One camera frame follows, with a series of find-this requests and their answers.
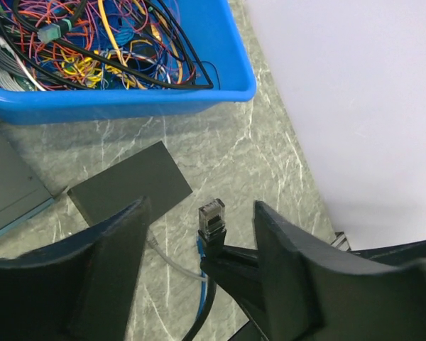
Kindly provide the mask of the small black network switch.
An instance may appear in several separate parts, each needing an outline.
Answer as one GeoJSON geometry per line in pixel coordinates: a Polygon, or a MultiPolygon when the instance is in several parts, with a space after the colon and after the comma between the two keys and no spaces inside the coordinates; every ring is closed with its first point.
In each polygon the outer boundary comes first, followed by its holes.
{"type": "Polygon", "coordinates": [[[68,190],[88,225],[98,224],[140,197],[151,202],[154,223],[192,193],[164,143],[159,141],[68,190]]]}

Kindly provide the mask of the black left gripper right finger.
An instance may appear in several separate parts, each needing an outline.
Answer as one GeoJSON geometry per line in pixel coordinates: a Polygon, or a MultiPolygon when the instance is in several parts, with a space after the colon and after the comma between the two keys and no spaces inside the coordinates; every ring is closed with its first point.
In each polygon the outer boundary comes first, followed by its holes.
{"type": "Polygon", "coordinates": [[[426,240],[342,251],[254,204],[271,340],[426,340],[426,240]]]}

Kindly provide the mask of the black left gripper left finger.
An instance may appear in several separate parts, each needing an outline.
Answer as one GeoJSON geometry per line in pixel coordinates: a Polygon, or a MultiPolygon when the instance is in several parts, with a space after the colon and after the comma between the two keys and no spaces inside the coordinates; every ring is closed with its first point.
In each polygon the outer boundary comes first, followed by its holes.
{"type": "Polygon", "coordinates": [[[122,340],[150,226],[142,197],[95,226],[0,259],[0,340],[122,340]]]}

